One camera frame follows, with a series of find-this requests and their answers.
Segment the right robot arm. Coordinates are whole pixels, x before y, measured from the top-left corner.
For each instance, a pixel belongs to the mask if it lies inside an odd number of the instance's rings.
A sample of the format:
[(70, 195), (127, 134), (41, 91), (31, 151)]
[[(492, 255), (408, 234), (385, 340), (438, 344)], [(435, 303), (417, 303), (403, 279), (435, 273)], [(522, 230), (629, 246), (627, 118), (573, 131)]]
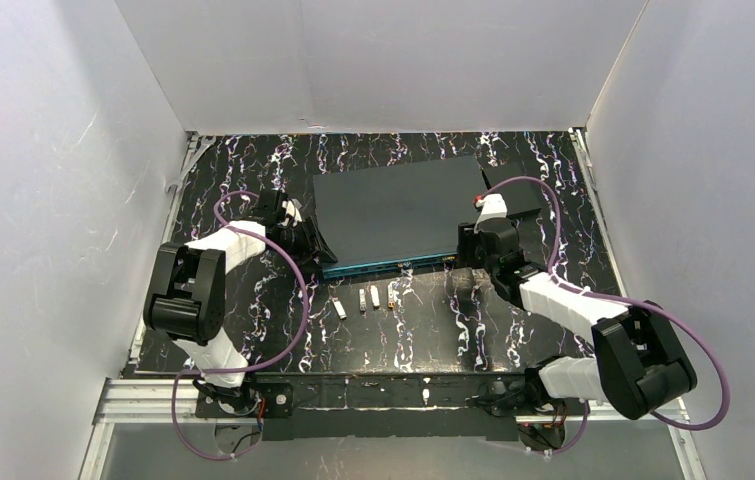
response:
[(460, 224), (457, 262), (484, 270), (501, 299), (561, 325), (592, 347), (593, 357), (553, 357), (527, 368), (525, 399), (599, 400), (637, 420), (697, 386), (669, 320), (555, 279), (525, 258), (510, 219)]

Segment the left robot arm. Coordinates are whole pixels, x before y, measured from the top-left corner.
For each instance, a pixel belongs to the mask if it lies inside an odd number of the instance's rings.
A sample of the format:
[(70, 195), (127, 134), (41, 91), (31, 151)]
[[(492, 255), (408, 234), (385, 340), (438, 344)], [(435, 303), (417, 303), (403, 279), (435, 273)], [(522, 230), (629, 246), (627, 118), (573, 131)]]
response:
[(316, 221), (285, 192), (263, 190), (251, 197), (244, 217), (199, 240), (159, 247), (143, 309), (147, 329), (166, 335), (207, 383), (225, 389), (240, 387), (252, 370), (223, 328), (227, 275), (272, 250), (303, 285), (303, 266), (338, 260)]

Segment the large teal network switch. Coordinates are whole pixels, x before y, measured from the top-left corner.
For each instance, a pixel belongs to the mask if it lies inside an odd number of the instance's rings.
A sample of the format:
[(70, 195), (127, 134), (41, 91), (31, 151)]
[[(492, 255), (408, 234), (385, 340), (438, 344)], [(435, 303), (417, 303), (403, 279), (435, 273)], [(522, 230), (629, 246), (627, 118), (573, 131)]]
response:
[(312, 183), (318, 228), (337, 257), (322, 267), (327, 280), (455, 256), (458, 227), (476, 220), (473, 202), (486, 189), (472, 156), (319, 174)]

